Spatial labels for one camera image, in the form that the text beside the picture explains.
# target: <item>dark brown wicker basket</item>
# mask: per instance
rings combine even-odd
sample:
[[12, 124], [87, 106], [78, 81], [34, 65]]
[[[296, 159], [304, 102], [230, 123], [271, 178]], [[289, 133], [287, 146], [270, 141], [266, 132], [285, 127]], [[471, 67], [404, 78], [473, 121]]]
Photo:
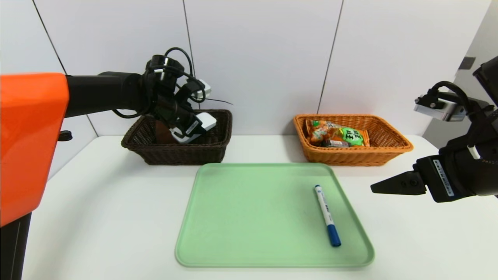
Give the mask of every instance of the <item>dark brown wicker basket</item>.
[[128, 130], [121, 145], [139, 154], [151, 165], [203, 165], [221, 162], [232, 136], [232, 113], [228, 110], [195, 110], [207, 112], [216, 126], [189, 144], [157, 144], [156, 120], [140, 117]]

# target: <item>orange robot arm casing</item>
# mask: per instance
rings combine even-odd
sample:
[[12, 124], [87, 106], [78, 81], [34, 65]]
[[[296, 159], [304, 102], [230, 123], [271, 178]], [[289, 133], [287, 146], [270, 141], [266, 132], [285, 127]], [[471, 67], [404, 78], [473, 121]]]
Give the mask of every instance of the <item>orange robot arm casing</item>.
[[1, 75], [0, 226], [40, 204], [64, 119], [64, 74]]

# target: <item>snack bag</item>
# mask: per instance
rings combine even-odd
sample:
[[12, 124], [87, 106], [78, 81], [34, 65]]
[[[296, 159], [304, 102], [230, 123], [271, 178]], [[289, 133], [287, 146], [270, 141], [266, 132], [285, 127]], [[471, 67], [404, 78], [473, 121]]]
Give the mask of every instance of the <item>snack bag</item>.
[[329, 135], [326, 138], [331, 138], [333, 136], [332, 134], [335, 133], [332, 129], [339, 128], [340, 126], [328, 121], [306, 120], [306, 127], [310, 143], [319, 145], [324, 140], [325, 135]]
[[312, 145], [323, 147], [370, 146], [366, 130], [356, 130], [328, 122], [307, 120], [308, 140]]

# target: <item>sticker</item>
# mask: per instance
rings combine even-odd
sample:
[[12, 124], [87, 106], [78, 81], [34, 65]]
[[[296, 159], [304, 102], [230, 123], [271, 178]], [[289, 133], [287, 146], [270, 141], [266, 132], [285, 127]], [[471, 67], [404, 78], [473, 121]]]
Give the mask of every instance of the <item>sticker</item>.
[[453, 189], [451, 188], [450, 181], [448, 180], [448, 177], [446, 177], [446, 173], [443, 170], [443, 166], [441, 165], [441, 162], [438, 159], [433, 160], [434, 166], [436, 167], [436, 170], [439, 174], [439, 177], [441, 178], [441, 181], [443, 182], [444, 188], [446, 189], [446, 193], [448, 196], [455, 196], [455, 193], [453, 192]]

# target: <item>orange wicker basket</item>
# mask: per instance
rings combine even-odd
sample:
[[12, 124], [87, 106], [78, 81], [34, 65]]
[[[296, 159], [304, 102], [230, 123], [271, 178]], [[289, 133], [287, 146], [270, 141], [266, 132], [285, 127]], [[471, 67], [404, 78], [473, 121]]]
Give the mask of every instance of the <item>orange wicker basket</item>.
[[[369, 132], [370, 147], [328, 148], [309, 143], [307, 119], [324, 120]], [[413, 150], [413, 145], [384, 119], [373, 115], [297, 115], [294, 118], [304, 155], [310, 162], [328, 165], [380, 166]]]

